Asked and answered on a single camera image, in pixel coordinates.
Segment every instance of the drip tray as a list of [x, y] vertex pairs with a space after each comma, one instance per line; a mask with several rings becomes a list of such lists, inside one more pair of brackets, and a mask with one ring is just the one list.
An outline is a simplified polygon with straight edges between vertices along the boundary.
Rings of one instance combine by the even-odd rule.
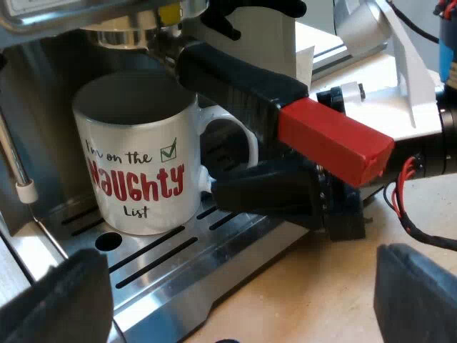
[[54, 212], [42, 224], [70, 256], [98, 249], [108, 259], [114, 320], [127, 342], [175, 342], [213, 303], [306, 230], [254, 214], [219, 211], [208, 194], [181, 227], [154, 236], [116, 231], [95, 200]]

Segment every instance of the white mug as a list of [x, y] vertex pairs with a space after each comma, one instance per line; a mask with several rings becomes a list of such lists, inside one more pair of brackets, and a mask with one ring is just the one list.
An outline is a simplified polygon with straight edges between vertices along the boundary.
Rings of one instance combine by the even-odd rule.
[[201, 192], [211, 191], [199, 138], [211, 121], [237, 123], [248, 167], [258, 162], [257, 139], [238, 119], [219, 106], [200, 109], [195, 93], [157, 71], [94, 80], [73, 110], [101, 215], [128, 234], [160, 234], [197, 212]]

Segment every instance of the red block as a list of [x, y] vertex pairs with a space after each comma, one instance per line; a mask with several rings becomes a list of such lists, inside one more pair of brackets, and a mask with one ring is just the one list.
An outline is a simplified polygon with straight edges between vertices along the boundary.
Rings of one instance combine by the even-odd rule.
[[382, 174], [395, 144], [310, 98], [282, 108], [278, 139], [355, 188]]

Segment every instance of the yellow label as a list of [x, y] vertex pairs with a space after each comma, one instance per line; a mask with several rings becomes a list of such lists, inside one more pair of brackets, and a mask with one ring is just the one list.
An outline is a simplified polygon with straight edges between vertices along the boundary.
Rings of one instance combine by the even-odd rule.
[[179, 2], [159, 8], [159, 15], [164, 26], [170, 26], [181, 22], [181, 5]]

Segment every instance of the mug handle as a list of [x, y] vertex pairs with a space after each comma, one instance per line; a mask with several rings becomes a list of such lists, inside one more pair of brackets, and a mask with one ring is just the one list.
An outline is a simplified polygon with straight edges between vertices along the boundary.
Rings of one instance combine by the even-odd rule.
[[[210, 106], [205, 109], [200, 109], [199, 118], [197, 121], [197, 133], [202, 135], [209, 123], [217, 119], [225, 119], [232, 121], [241, 127], [246, 138], [248, 139], [248, 148], [249, 148], [249, 160], [248, 168], [256, 166], [258, 164], [258, 141], [256, 135], [249, 131], [241, 121], [228, 113], [225, 109], [220, 106]], [[215, 179], [209, 176], [208, 169], [205, 166], [200, 167], [199, 175], [199, 190], [200, 192], [209, 192], [211, 193], [211, 183]]]

